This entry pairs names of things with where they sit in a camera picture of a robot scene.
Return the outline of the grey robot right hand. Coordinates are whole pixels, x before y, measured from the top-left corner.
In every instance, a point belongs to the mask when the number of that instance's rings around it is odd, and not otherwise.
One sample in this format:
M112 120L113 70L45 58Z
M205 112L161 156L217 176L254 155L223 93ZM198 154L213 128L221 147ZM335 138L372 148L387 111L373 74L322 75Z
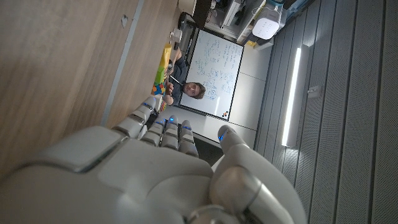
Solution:
M146 121L155 98L108 129L82 129L1 180L2 223L306 223L292 184L230 126L198 156L188 121Z

